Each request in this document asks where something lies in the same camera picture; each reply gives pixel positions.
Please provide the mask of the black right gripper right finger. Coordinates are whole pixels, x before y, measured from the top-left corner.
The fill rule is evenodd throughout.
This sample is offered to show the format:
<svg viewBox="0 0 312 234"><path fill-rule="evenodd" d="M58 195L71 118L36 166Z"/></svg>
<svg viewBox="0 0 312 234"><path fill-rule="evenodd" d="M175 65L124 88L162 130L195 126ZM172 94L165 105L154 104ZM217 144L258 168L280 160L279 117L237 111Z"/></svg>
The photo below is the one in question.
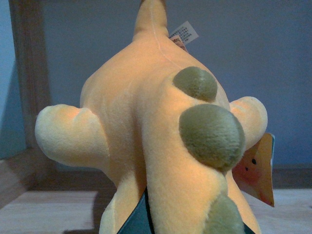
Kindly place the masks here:
<svg viewBox="0 0 312 234"><path fill-rule="evenodd" d="M244 234L255 234L255 232L249 228L245 223L244 224Z"/></svg>

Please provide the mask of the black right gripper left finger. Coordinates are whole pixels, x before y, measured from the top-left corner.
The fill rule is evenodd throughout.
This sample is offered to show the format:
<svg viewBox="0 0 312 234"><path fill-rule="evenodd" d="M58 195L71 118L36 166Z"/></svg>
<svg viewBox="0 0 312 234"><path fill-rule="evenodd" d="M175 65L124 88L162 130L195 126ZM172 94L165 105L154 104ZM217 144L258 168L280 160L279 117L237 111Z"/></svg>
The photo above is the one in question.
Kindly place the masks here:
<svg viewBox="0 0 312 234"><path fill-rule="evenodd" d="M145 190L137 206L119 229L118 234L154 234L150 214L148 190Z"/></svg>

